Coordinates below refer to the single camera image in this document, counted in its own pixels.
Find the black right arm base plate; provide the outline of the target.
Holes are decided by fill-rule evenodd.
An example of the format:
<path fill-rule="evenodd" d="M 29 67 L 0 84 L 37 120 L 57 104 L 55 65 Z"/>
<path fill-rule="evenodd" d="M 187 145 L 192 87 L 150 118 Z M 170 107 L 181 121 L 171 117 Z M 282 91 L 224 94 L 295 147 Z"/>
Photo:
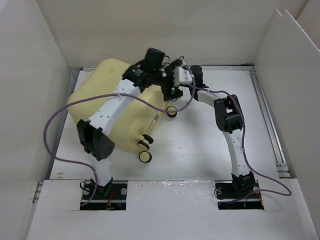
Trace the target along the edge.
<path fill-rule="evenodd" d="M 215 181 L 214 196 L 217 198 L 219 210 L 264 210 L 260 193 L 253 193 L 259 188 L 258 181 L 253 186 L 237 193 L 232 181 Z"/>

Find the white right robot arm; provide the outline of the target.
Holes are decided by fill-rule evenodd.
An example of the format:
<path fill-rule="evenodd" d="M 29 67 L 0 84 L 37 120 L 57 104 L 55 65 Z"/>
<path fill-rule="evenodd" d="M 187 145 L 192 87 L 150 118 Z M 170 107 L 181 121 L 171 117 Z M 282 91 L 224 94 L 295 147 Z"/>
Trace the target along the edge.
<path fill-rule="evenodd" d="M 216 93 L 209 92 L 209 87 L 203 83 L 202 67 L 192 65 L 190 70 L 195 78 L 196 90 L 194 99 L 213 107 L 216 125 L 227 142 L 232 177 L 229 197 L 244 197 L 256 186 L 256 182 L 244 156 L 244 121 L 238 97 L 232 94 L 222 98 Z"/>

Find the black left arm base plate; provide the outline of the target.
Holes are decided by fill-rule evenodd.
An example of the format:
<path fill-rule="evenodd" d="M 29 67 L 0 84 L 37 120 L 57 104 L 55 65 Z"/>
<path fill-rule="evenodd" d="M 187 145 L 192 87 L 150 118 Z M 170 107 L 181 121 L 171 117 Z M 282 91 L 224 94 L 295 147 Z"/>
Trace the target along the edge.
<path fill-rule="evenodd" d="M 127 206 L 128 182 L 113 180 L 105 187 L 98 186 L 92 200 L 89 200 L 94 191 L 95 182 L 82 181 L 82 190 L 79 209 L 81 211 L 125 211 Z"/>

